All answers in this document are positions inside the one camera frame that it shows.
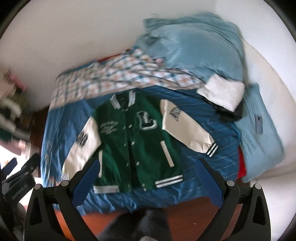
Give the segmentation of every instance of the blue bedsheet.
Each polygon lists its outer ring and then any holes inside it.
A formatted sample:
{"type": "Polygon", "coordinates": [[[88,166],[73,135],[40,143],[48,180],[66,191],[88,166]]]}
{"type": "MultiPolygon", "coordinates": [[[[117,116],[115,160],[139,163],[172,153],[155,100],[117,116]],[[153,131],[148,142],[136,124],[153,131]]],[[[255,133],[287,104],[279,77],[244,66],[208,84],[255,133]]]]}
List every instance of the blue bedsheet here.
{"type": "MultiPolygon", "coordinates": [[[[94,194],[91,189],[84,204],[78,207],[81,214],[90,212],[109,213],[115,210],[133,211],[141,207],[167,207],[183,201],[206,196],[194,168],[198,158],[203,157],[210,166],[219,171],[226,180],[235,180],[238,173],[238,146],[240,131],[234,123],[220,121],[215,109],[205,103],[195,90],[170,90],[160,86],[142,88],[141,91],[168,99],[194,118],[217,142],[219,149],[209,158],[197,153],[179,142],[183,163],[181,183],[144,192],[94,194]]],[[[112,94],[93,99],[82,99],[65,106],[52,109],[48,113],[45,127],[41,173],[44,186],[60,183],[61,169],[69,150],[92,112],[112,94]]]]}

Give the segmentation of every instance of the white pillow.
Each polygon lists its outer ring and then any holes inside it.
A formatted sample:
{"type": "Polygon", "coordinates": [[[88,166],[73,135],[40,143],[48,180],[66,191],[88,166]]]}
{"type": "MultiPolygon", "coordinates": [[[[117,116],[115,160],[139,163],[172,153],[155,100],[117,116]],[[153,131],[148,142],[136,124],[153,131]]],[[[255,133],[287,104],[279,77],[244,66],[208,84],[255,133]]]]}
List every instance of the white pillow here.
{"type": "Polygon", "coordinates": [[[291,166],[296,168],[296,103],[280,76],[267,60],[244,40],[243,46],[246,56],[245,85],[258,83],[263,102],[284,147],[283,161],[261,177],[278,172],[288,172],[291,166]]]}

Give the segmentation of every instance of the wooden floor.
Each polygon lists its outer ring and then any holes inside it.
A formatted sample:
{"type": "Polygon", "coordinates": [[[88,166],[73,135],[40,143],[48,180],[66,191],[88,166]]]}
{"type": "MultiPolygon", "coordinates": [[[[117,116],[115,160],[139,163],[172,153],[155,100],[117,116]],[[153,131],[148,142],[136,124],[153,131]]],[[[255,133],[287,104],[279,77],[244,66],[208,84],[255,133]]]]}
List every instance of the wooden floor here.
{"type": "MultiPolygon", "coordinates": [[[[241,206],[237,206],[233,218],[221,240],[229,237],[238,218],[241,206]]],[[[198,198],[165,208],[174,241],[196,241],[208,226],[218,208],[208,198],[198,198]]],[[[59,211],[56,212],[65,236],[74,240],[59,211]]],[[[83,217],[91,231],[99,234],[120,212],[89,214],[83,217]]]]}

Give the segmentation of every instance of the mattress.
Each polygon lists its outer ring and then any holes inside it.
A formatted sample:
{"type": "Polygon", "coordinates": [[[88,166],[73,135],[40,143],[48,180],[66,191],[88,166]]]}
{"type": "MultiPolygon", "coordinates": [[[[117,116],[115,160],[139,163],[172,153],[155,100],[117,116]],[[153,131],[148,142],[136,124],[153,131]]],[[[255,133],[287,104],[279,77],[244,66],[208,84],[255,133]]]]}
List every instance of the mattress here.
{"type": "Polygon", "coordinates": [[[57,79],[45,127],[41,174],[44,186],[59,184],[64,161],[92,112],[114,93],[138,88],[160,99],[168,99],[197,121],[216,141],[213,157],[197,153],[178,142],[183,179],[167,187],[144,192],[95,194],[89,192],[81,214],[133,211],[142,207],[167,207],[207,193],[195,173],[195,162],[204,158],[226,180],[235,180],[239,169],[240,131],[234,123],[222,122],[216,110],[196,94],[202,82],[186,71],[164,68],[140,49],[132,48],[110,60],[91,62],[62,73],[57,79]]]}

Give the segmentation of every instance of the screw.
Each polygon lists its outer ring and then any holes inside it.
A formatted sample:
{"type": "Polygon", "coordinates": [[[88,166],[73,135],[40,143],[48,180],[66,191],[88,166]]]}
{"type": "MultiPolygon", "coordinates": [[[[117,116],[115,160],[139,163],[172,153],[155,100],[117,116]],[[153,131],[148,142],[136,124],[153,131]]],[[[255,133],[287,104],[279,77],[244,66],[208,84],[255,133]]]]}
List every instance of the screw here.
{"type": "Polygon", "coordinates": [[[69,184],[69,181],[68,180],[64,180],[64,181],[61,182],[61,185],[63,187],[67,186],[68,184],[69,184]]]}
{"type": "Polygon", "coordinates": [[[256,183],[256,184],[255,184],[255,188],[257,188],[257,189],[261,189],[261,185],[258,184],[258,183],[256,183]]]}
{"type": "Polygon", "coordinates": [[[227,181],[227,185],[230,186],[230,187],[233,187],[234,186],[234,182],[231,181],[231,180],[229,180],[229,181],[227,181]]]}
{"type": "Polygon", "coordinates": [[[35,190],[38,190],[39,188],[41,188],[40,184],[36,184],[35,187],[34,187],[35,190]]]}

